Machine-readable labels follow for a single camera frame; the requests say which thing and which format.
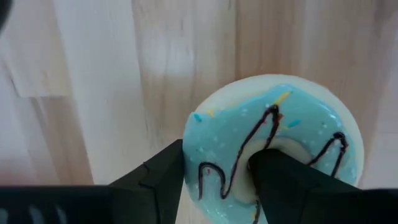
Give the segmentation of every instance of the wooden surface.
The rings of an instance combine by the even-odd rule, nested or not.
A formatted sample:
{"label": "wooden surface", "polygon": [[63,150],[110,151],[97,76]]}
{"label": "wooden surface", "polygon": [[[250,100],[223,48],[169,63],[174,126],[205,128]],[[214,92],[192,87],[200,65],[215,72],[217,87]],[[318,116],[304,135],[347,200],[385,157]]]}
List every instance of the wooden surface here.
{"label": "wooden surface", "polygon": [[[398,187],[397,62],[395,0],[16,1],[0,35],[0,184],[110,183],[218,88],[284,73],[354,114],[362,187]],[[185,190],[181,203],[177,223],[206,223]]]}

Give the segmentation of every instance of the chocolate drizzle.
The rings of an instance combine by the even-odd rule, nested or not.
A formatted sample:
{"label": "chocolate drizzle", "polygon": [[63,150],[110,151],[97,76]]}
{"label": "chocolate drizzle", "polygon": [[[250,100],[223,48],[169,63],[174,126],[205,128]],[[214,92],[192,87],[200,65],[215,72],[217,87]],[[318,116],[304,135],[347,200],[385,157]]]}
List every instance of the chocolate drizzle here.
{"label": "chocolate drizzle", "polygon": [[[233,184],[234,176],[235,176],[235,173],[236,173],[236,168],[238,167],[238,161],[239,161],[239,158],[242,156],[244,147],[250,141],[250,139],[254,136],[254,134],[257,132],[257,130],[261,127],[261,125],[263,123],[265,123],[265,120],[267,119],[268,115],[270,115],[270,114],[272,115],[272,128],[271,128],[271,132],[270,132],[270,134],[269,134],[269,136],[267,138],[266,144],[265,144],[265,146],[262,149],[263,150],[267,149],[269,144],[271,143],[272,139],[274,138],[274,136],[276,134],[276,131],[278,130],[278,127],[279,127],[279,116],[280,116],[280,113],[279,113],[279,107],[277,105],[272,105],[272,106],[268,107],[265,110],[265,112],[262,115],[261,119],[256,123],[256,125],[253,127],[253,129],[250,131],[248,136],[243,141],[243,143],[242,143],[242,145],[241,145],[241,147],[240,147],[240,149],[238,151],[238,155],[236,156],[236,159],[235,159],[235,162],[234,162],[234,166],[233,166],[232,171],[231,171],[230,182],[229,182],[229,185],[228,185],[228,188],[226,189],[226,191],[225,191],[226,178],[225,178],[225,173],[222,170],[222,168],[220,168],[218,165],[216,165],[214,163],[211,163],[211,162],[201,162],[199,164],[199,168],[198,168],[199,200],[203,196],[203,171],[204,171],[205,168],[211,168],[211,169],[215,170],[218,173],[218,175],[220,176],[220,179],[221,179],[220,197],[221,197],[221,199],[225,199],[229,195],[229,193],[231,191],[232,184]],[[343,156],[344,156],[344,154],[346,152],[346,149],[348,147],[348,143],[346,141],[345,135],[343,133],[341,133],[341,132],[336,132],[335,134],[333,134],[333,137],[331,139],[329,139],[329,141],[325,144],[325,146],[319,152],[319,154],[314,159],[312,159],[307,165],[311,166],[311,165],[316,164],[319,161],[319,159],[326,153],[326,151],[328,150],[330,145],[336,140],[340,141],[341,147],[340,147],[340,153],[338,155],[336,164],[335,164],[335,166],[333,168],[333,171],[331,173],[331,176],[335,177],[335,175],[336,175],[336,173],[338,171],[338,168],[340,166],[341,160],[343,159]],[[256,202],[256,215],[255,215],[253,224],[257,224],[258,223],[258,219],[259,219],[260,211],[261,211],[260,208],[261,208],[260,203],[259,203],[259,201],[257,201]]]}
{"label": "chocolate drizzle", "polygon": [[260,212],[261,212],[260,201],[256,200],[256,214],[254,215],[253,224],[259,223]]}
{"label": "chocolate drizzle", "polygon": [[238,161],[239,158],[242,156],[243,149],[246,146],[246,144],[250,141],[250,139],[254,136],[254,134],[257,132],[257,130],[261,127],[261,124],[266,120],[269,114],[272,114],[272,129],[271,133],[269,134],[267,138],[266,145],[264,146],[263,149],[268,148],[269,144],[271,143],[272,138],[274,138],[276,131],[278,130],[279,126],[279,107],[277,105],[272,105],[268,107],[264,114],[262,115],[261,119],[256,123],[254,128],[251,130],[249,135],[245,138],[243,141],[241,148],[238,151],[238,155],[236,156],[234,166],[232,167],[232,172],[231,172],[231,180],[229,182],[228,188],[225,191],[225,173],[224,171],[216,164],[211,163],[211,162],[201,162],[199,164],[199,172],[198,172],[198,179],[199,179],[199,200],[201,199],[203,195],[203,170],[205,168],[212,168],[215,171],[217,171],[218,175],[220,175],[221,178],[221,187],[220,187],[220,197],[222,199],[225,199],[228,195],[229,192],[231,191],[232,183],[234,180],[234,176],[236,173],[236,168],[238,167]]}
{"label": "chocolate drizzle", "polygon": [[307,165],[311,166],[311,165],[316,164],[318,162],[318,160],[326,153],[326,151],[328,150],[330,145],[336,140],[340,141],[341,147],[340,147],[340,153],[338,154],[338,157],[337,157],[336,164],[335,164],[335,166],[333,168],[333,171],[331,172],[331,176],[335,177],[335,175],[337,173],[337,170],[338,170],[338,168],[340,166],[341,160],[343,159],[343,156],[346,153],[346,150],[347,150],[347,147],[348,147],[346,136],[343,133],[341,133],[341,132],[336,132],[335,134],[333,134],[333,137],[331,139],[329,139],[329,141],[325,144],[325,146],[318,153],[318,155],[315,158],[313,158]]}

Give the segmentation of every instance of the blue icing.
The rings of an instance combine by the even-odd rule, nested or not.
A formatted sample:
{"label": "blue icing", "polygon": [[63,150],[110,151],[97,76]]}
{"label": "blue icing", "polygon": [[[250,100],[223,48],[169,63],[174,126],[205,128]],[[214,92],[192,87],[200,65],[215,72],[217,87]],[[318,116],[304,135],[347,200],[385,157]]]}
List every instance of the blue icing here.
{"label": "blue icing", "polygon": [[[261,118],[267,106],[274,104],[282,94],[288,91],[291,91],[291,94],[279,105],[280,113],[284,116],[280,121],[276,138],[294,139],[315,157],[333,133],[337,131],[345,133],[349,146],[336,176],[346,183],[355,183],[357,169],[354,159],[355,145],[349,133],[345,131],[337,113],[320,100],[294,86],[278,85],[264,94],[242,102],[235,108],[215,111],[214,118],[206,113],[192,113],[188,118],[183,135],[185,183],[191,199],[213,223],[252,224],[256,206],[237,201],[233,194],[229,194],[222,200],[220,178],[214,170],[210,170],[210,174],[204,172],[203,197],[199,200],[199,164],[212,162],[220,166],[225,172],[227,187],[232,166],[244,139]],[[257,130],[251,141],[268,137],[272,127],[271,119],[272,116],[268,116],[266,123]],[[330,175],[339,151],[340,142],[335,141],[314,168]],[[265,221],[262,212],[259,223]]]}

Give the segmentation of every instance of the toy donut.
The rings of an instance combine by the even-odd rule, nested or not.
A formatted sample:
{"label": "toy donut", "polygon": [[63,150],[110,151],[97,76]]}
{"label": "toy donut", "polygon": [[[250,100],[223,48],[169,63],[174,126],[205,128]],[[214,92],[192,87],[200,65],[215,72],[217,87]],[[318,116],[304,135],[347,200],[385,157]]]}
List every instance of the toy donut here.
{"label": "toy donut", "polygon": [[268,148],[354,186],[363,171],[358,125],[326,88],[290,75],[230,83],[190,114],[183,135],[185,183],[213,223],[266,223],[247,163]]}

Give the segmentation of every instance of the donut hole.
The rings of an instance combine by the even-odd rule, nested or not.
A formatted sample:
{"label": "donut hole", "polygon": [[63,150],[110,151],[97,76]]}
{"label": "donut hole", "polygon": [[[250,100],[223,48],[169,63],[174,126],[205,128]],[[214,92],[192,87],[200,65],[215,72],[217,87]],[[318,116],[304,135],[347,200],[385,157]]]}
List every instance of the donut hole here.
{"label": "donut hole", "polygon": [[[231,192],[236,200],[242,203],[254,203],[257,200],[256,188],[247,167],[249,158],[260,151],[265,144],[266,140],[249,142],[239,158]],[[311,155],[304,147],[289,138],[274,138],[268,148],[278,149],[302,163],[308,163],[311,160]]]}

